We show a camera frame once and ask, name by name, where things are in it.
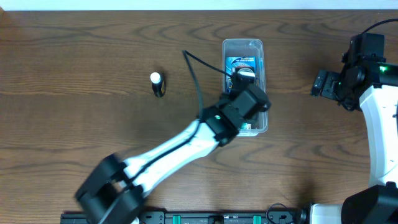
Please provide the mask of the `blue Kool Fever box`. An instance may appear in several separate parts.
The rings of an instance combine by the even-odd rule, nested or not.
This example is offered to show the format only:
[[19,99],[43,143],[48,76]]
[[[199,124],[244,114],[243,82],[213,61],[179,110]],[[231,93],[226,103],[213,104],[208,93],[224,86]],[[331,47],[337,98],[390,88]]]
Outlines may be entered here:
[[226,57],[224,64],[224,70],[227,73],[224,79],[224,91],[230,93],[232,89],[236,87],[238,82],[235,77],[233,77],[233,68],[235,67],[253,67],[256,73],[256,81],[258,81],[257,77],[257,68],[256,68],[256,58],[254,56],[250,57]]

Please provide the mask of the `white green medicine box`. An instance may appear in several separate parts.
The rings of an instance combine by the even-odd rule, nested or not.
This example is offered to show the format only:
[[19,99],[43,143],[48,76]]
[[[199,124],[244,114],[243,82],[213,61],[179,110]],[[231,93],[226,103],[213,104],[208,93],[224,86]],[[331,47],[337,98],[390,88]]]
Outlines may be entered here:
[[251,131],[252,130],[252,124],[251,123],[243,123],[242,126],[240,127],[239,131]]

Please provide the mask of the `dark green round-label box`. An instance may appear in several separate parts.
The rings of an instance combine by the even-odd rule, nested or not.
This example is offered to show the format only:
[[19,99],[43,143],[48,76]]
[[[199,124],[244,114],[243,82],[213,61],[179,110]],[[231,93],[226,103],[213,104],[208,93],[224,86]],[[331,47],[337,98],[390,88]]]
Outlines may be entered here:
[[233,77],[241,83],[255,83],[256,81],[253,67],[235,67],[233,68]]

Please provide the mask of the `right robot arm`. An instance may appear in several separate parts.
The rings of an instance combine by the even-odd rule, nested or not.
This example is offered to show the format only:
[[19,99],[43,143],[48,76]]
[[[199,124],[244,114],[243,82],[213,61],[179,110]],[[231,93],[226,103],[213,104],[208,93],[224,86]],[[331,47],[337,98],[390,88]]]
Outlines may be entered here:
[[342,204],[311,205],[308,223],[397,223],[397,65],[361,62],[344,72],[320,70],[311,90],[363,112],[369,143],[369,187]]

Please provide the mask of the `dark bottle white cap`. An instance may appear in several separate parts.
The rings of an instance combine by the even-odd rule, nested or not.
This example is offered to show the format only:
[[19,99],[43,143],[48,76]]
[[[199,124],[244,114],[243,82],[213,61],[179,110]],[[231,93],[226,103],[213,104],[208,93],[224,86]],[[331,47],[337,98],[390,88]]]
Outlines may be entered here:
[[161,98],[165,95],[165,80],[163,74],[159,72],[153,72],[150,75],[150,81],[154,95]]

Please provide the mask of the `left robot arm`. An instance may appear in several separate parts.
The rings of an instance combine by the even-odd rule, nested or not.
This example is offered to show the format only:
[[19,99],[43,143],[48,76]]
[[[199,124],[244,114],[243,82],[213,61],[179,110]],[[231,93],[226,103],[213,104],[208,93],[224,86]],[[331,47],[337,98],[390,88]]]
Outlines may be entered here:
[[180,134],[125,160],[105,157],[82,183],[75,199],[89,223],[134,223],[149,194],[188,163],[229,144],[246,120],[268,109],[265,93],[245,90],[200,110]]

